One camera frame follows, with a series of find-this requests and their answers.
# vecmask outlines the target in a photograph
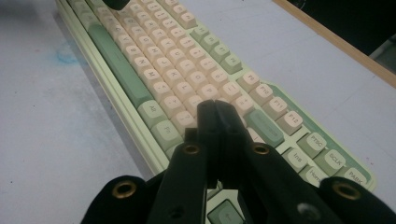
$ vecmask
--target keyboard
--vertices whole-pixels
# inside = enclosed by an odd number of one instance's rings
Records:
[[[252,139],[306,182],[343,176],[368,190],[371,171],[276,84],[262,79],[178,0],[56,0],[107,97],[154,175],[166,169],[205,100],[232,104]],[[208,191],[206,223],[243,223],[236,190]]]

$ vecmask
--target blue stain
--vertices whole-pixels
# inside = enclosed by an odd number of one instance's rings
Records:
[[[56,56],[61,63],[72,64],[78,63],[78,58],[73,52],[74,49],[78,49],[75,41],[64,42],[57,50]]]

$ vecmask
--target space bar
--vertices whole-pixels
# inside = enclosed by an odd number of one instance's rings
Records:
[[[105,27],[97,24],[91,25],[88,29],[88,34],[105,58],[107,65],[121,84],[134,107],[138,108],[147,100],[152,100],[153,97],[149,93],[149,90],[125,59]]]

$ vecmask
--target white desk surface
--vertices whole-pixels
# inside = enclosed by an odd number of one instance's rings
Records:
[[[396,90],[271,0],[180,0],[376,175],[396,210]],[[0,2],[0,223],[79,223],[119,175],[151,174],[52,0]]]

